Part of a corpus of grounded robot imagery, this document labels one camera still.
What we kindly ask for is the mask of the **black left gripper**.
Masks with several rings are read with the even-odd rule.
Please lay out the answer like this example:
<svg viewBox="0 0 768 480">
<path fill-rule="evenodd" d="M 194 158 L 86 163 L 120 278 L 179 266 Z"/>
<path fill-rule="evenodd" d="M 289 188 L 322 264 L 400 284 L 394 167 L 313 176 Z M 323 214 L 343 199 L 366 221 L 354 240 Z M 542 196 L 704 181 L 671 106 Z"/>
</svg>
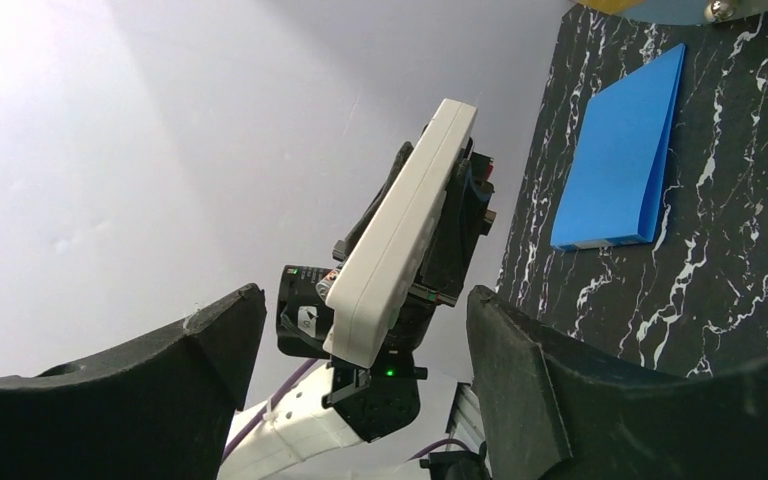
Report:
<svg viewBox="0 0 768 480">
<path fill-rule="evenodd" d="M 333 256 L 341 263 L 338 273 L 413 149 L 411 143 L 402 146 L 387 180 L 361 220 L 336 244 Z M 489 208 L 494 193 L 492 171 L 492 158 L 475 152 L 472 140 L 467 140 L 450 174 L 440 217 L 414 282 L 378 355 L 382 351 L 415 350 L 436 308 L 456 305 L 477 242 L 480 236 L 488 234 L 495 220 Z"/>
</svg>

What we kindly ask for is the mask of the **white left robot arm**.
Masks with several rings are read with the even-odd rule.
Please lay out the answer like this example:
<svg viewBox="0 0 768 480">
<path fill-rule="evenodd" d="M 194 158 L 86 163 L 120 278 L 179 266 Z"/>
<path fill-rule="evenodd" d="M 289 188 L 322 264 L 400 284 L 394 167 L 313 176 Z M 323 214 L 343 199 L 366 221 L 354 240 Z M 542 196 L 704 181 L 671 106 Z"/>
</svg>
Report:
<svg viewBox="0 0 768 480">
<path fill-rule="evenodd" d="M 369 368 L 326 352 L 334 314 L 326 306 L 337 268 L 288 265 L 277 294 L 279 350 L 301 366 L 267 400 L 231 426 L 222 454 L 222 479 L 263 479 L 331 450 L 370 443 L 411 424 L 421 408 L 415 364 L 439 306 L 454 306 L 479 238 L 495 215 L 490 157 L 471 145 L 460 152 L 445 189 L 442 217 L 381 350 Z"/>
</svg>

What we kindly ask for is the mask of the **white remote control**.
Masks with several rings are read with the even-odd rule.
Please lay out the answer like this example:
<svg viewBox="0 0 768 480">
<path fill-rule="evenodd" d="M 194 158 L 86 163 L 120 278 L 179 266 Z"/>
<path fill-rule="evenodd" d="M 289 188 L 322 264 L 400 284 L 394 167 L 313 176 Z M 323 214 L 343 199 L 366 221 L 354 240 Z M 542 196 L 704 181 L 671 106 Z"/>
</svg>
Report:
<svg viewBox="0 0 768 480">
<path fill-rule="evenodd" d="M 374 364 L 428 248 L 476 115 L 475 106 L 445 99 L 428 122 L 328 290 L 330 354 L 363 368 Z"/>
</svg>

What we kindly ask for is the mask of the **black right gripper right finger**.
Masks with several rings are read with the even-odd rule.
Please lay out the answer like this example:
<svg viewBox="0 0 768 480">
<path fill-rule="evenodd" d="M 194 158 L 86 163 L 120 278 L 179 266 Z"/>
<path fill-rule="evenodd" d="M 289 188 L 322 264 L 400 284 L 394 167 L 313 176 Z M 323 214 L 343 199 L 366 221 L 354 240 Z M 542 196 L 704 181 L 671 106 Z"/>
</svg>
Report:
<svg viewBox="0 0 768 480">
<path fill-rule="evenodd" d="M 466 329 L 497 479 L 768 479 L 768 358 L 687 379 L 608 355 L 493 290 Z"/>
</svg>

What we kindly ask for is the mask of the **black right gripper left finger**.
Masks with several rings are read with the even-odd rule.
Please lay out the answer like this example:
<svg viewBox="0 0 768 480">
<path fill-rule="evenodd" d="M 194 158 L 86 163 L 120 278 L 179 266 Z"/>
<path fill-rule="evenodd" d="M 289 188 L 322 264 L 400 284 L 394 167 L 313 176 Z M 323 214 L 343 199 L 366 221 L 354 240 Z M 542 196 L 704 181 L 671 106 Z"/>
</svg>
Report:
<svg viewBox="0 0 768 480">
<path fill-rule="evenodd" d="M 254 284 L 34 377 L 0 378 L 0 479 L 213 479 L 266 306 Z"/>
</svg>

